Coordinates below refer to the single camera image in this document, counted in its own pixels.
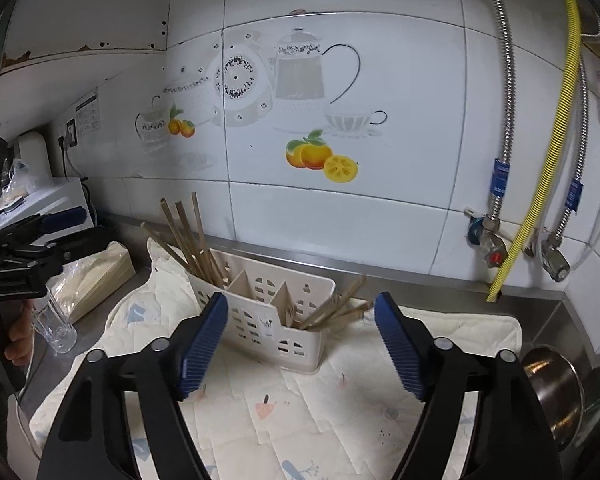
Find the person left hand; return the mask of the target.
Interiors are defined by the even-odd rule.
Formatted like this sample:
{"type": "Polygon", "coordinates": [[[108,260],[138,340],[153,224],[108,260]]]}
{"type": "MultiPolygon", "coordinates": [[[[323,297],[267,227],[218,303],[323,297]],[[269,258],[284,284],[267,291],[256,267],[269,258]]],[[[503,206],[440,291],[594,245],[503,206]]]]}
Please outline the person left hand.
{"type": "Polygon", "coordinates": [[[5,356],[15,366],[27,365],[32,358],[32,307],[31,300],[23,300],[18,318],[9,327],[9,345],[5,356]]]}

